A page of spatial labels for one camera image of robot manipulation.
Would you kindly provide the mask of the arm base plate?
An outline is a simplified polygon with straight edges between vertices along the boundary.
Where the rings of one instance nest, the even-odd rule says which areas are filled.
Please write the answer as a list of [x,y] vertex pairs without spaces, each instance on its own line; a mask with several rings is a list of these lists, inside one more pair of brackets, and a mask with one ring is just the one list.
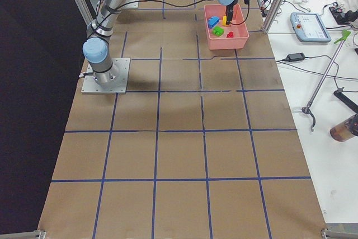
[[96,73],[90,64],[84,76],[83,94],[126,94],[130,70],[130,58],[112,58],[112,68],[106,73]]

